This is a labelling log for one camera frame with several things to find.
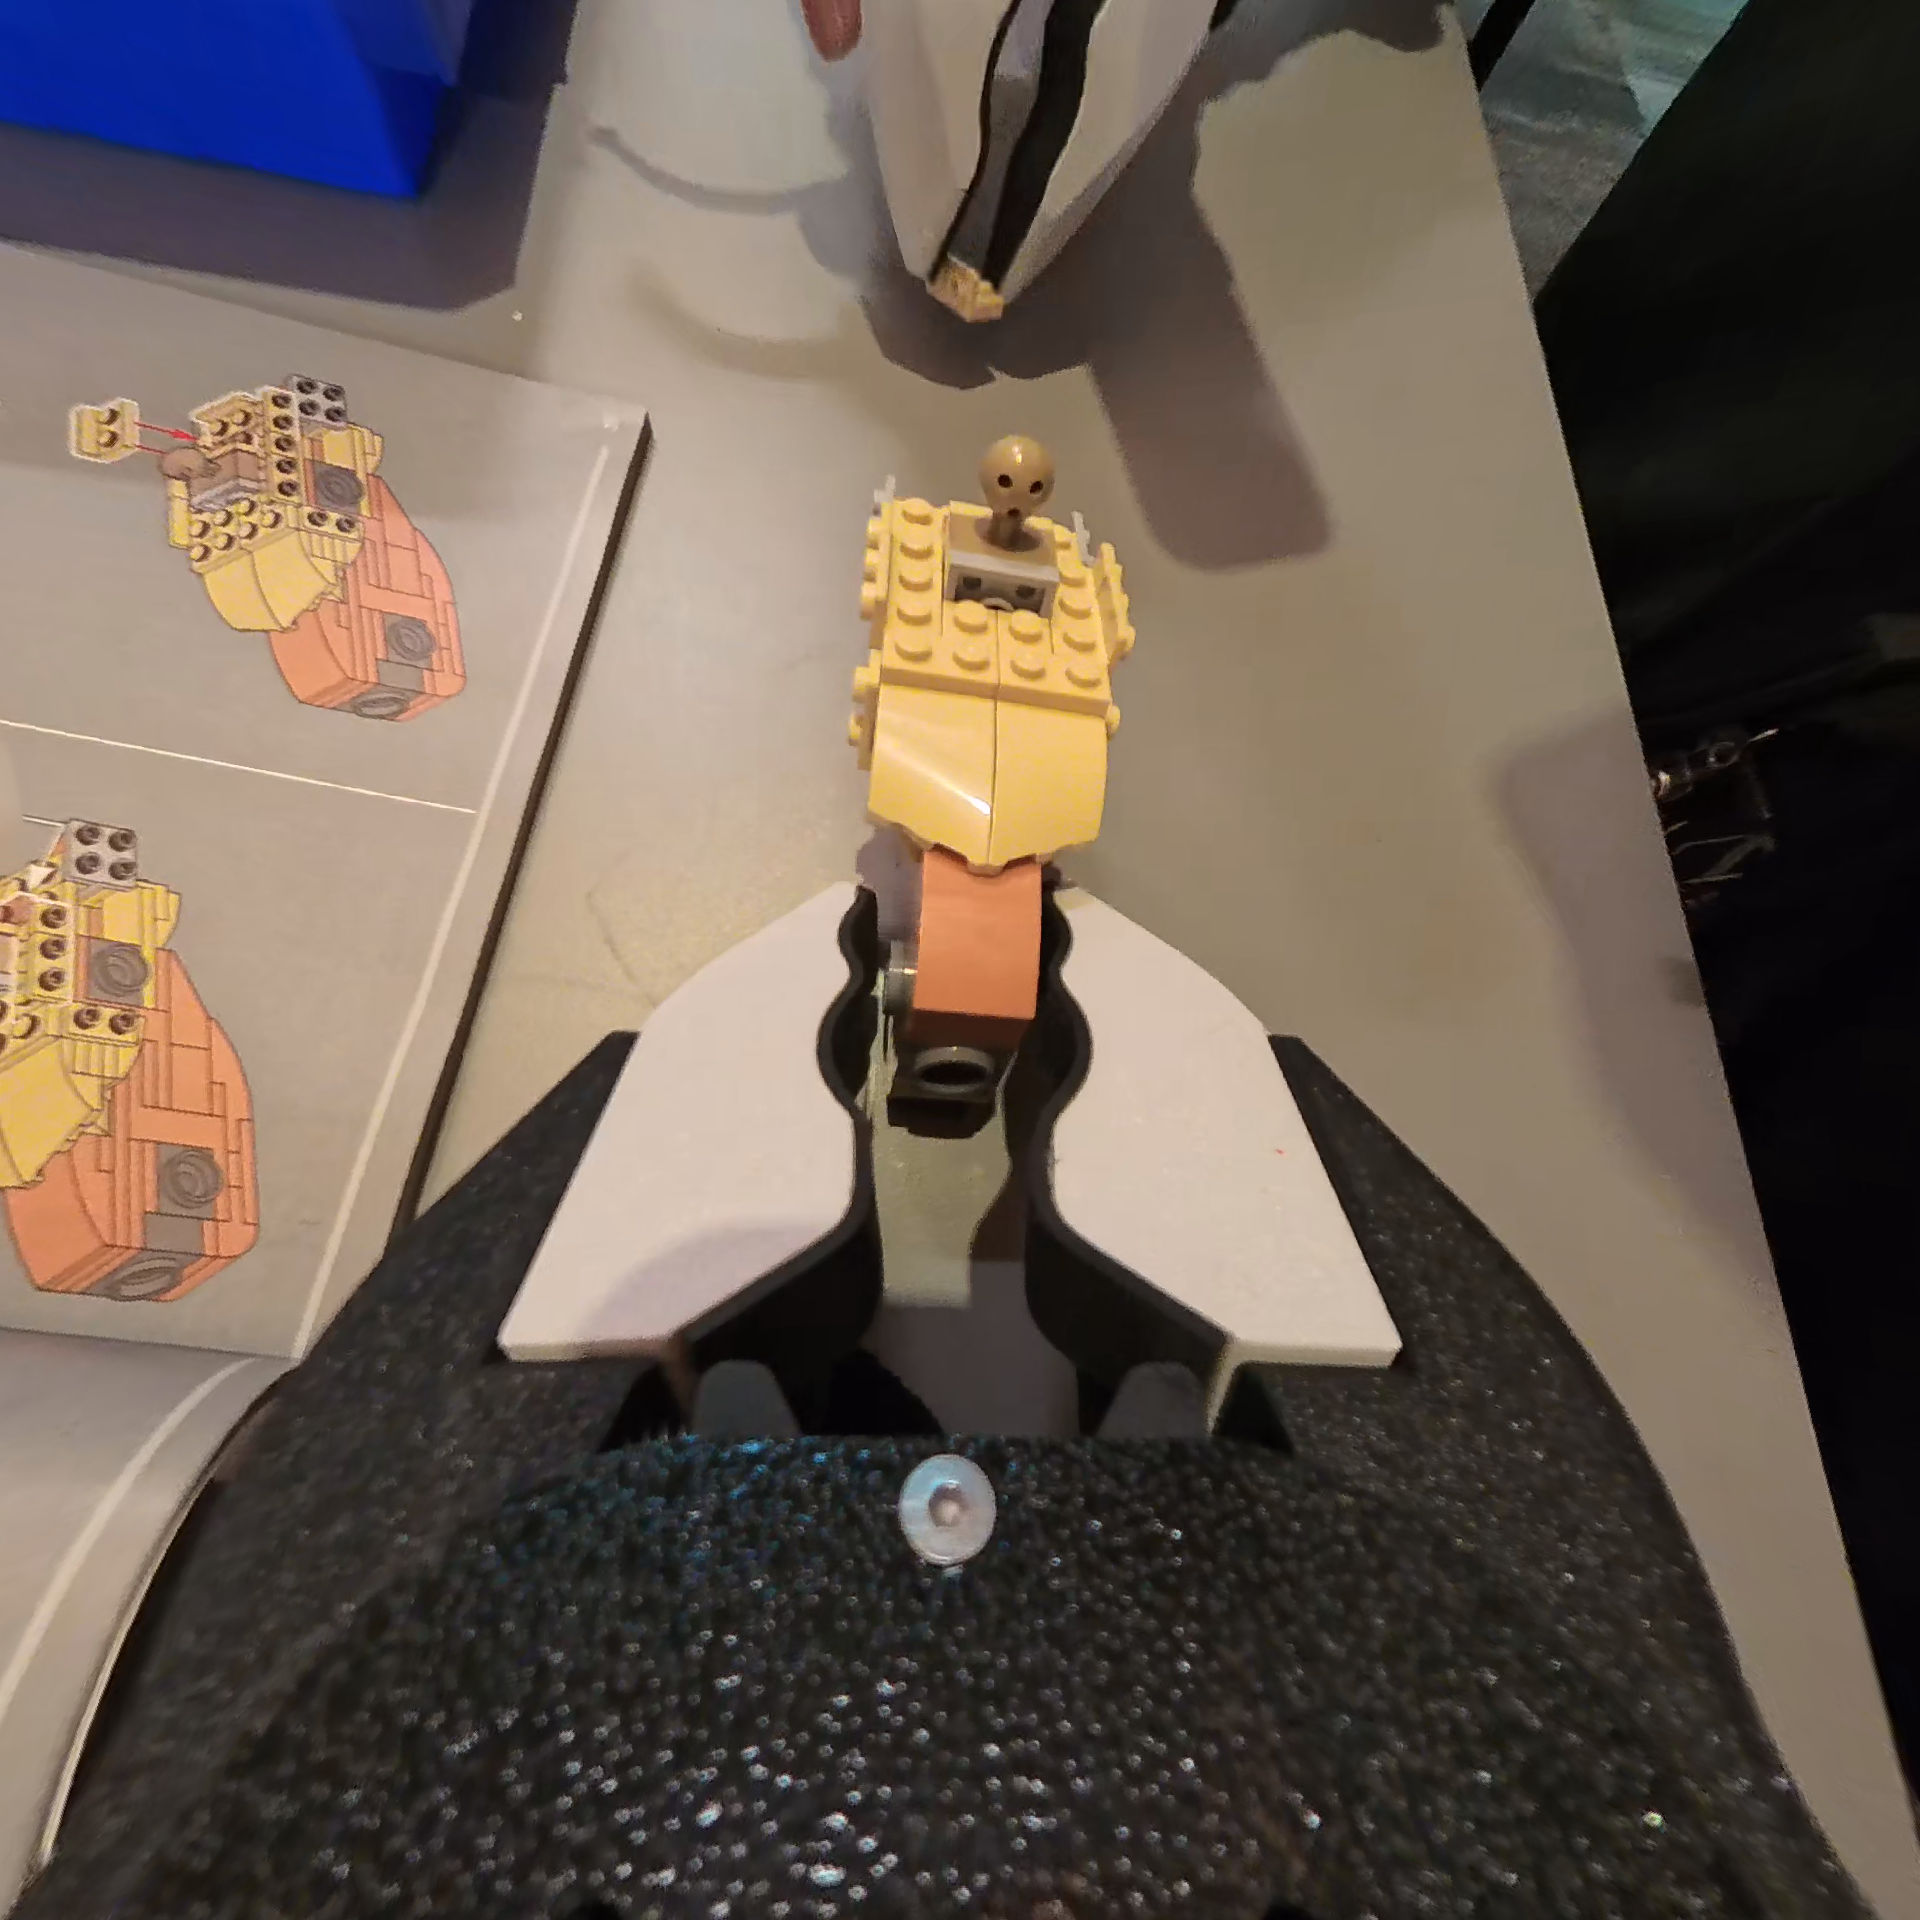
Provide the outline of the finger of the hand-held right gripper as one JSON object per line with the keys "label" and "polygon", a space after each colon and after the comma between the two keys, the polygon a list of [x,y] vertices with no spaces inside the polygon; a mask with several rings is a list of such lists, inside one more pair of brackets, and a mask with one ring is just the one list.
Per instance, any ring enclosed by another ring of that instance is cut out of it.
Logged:
{"label": "finger of the hand-held right gripper", "polygon": [[982,270],[1018,136],[1041,96],[1049,3],[866,3],[859,47],[905,267]]}
{"label": "finger of the hand-held right gripper", "polygon": [[1162,118],[1215,3],[1022,4],[1004,52],[1015,124],[995,163],[980,278],[1015,301],[1066,250]]}

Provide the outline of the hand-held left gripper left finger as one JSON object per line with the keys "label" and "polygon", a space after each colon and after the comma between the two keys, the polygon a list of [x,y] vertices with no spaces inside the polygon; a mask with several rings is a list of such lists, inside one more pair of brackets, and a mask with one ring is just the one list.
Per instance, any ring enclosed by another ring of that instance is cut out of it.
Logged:
{"label": "hand-held left gripper left finger", "polygon": [[497,1343],[642,1358],[692,1382],[765,1367],[806,1434],[902,1427],[859,1346],[883,1255],[866,1084],[878,902],[841,880],[646,1019]]}

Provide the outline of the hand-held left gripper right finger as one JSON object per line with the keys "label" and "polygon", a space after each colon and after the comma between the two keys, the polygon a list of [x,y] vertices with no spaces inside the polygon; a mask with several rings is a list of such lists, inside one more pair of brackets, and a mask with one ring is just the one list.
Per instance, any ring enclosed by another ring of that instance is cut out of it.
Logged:
{"label": "hand-held left gripper right finger", "polygon": [[1047,907],[1030,1315],[1081,1378],[1386,1370],[1386,1306],[1261,1019],[1090,894]]}

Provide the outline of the tan and orange brick model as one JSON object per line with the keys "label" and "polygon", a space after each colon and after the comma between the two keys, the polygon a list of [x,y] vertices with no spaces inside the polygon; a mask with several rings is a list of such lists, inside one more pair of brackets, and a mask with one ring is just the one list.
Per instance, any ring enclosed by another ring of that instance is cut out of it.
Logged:
{"label": "tan and orange brick model", "polygon": [[1098,838],[1113,672],[1137,628],[1113,544],[1051,516],[1051,452],[989,443],[980,501],[875,493],[847,741],[875,829],[887,1120],[971,1135],[1041,1007],[1058,854]]}

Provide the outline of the blue plastic bin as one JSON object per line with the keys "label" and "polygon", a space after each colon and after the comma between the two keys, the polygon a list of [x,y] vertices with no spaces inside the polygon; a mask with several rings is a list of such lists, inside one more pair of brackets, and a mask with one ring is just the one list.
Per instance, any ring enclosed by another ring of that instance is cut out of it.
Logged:
{"label": "blue plastic bin", "polygon": [[471,3],[5,3],[2,118],[409,198]]}

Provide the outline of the brick instruction booklet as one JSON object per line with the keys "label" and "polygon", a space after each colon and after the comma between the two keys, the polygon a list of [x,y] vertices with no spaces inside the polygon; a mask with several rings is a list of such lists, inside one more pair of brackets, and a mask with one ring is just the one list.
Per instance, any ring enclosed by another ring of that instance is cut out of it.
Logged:
{"label": "brick instruction booklet", "polygon": [[645,416],[5,250],[5,1906],[380,1259]]}

